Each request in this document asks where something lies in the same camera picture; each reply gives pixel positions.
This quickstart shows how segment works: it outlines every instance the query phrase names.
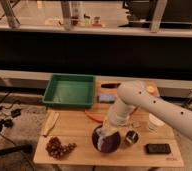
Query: small cup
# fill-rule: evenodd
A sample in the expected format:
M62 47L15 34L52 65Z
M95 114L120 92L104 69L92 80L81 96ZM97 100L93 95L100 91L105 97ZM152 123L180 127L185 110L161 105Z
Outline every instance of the small cup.
M149 114L149 120L147 122L147 129L149 131L156 131L159 127L163 126L165 123L163 121L161 121L160 119L158 119L157 117L155 117L152 114Z

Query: green tray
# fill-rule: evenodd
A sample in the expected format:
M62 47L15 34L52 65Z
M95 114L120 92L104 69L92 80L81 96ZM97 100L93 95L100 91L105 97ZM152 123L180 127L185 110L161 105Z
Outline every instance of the green tray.
M52 75L42 102L51 107L90 108L95 94L95 77L91 75Z

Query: wooden tabletop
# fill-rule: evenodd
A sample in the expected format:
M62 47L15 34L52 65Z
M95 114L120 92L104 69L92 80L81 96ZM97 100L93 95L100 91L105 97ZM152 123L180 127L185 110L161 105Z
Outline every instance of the wooden tabletop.
M96 83L96 96L99 93L116 93L116 89L101 88L101 84L105 81ZM90 113L105 116L107 114L109 104L97 103L88 111ZM91 140L93 130L99 123L89 119L84 110L81 109L49 109L59 113L59 118L55 127L45 138L42 136L38 141L37 149L34 156L34 162L38 164L70 164L70 165L103 165L103 166L150 166L150 167L183 167L184 163L180 154L179 147L174 137L172 129L168 125L158 128L155 132L150 132L147 128L148 112L138 109L131 115L129 123L139 123L139 127L135 131L139 134L139 141L128 147L124 143L124 137L129 127L120 129L121 145L120 148L110 154L102 154L98 152ZM61 160L50 157L46 151L46 144L51 137L57 136L62 144L76 143L77 147L69 155ZM168 143L172 153L169 155L147 155L144 146L147 143Z

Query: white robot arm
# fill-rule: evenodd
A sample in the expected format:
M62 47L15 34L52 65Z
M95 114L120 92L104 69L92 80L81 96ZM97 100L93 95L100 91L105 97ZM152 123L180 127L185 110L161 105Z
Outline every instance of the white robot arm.
M102 126L103 136L117 132L114 128L127 121L133 106L147 110L192 140L192 111L149 94L142 81L124 82L118 87L118 99L110 107Z

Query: grapes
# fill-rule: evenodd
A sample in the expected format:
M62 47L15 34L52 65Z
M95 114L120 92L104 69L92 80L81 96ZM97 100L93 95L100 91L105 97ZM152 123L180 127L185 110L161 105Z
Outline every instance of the grapes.
M47 143L46 150L49 156L60 160L61 157L64 157L65 155L71 153L76 147L77 147L76 143L69 143L68 145L62 145L58 137L52 137Z

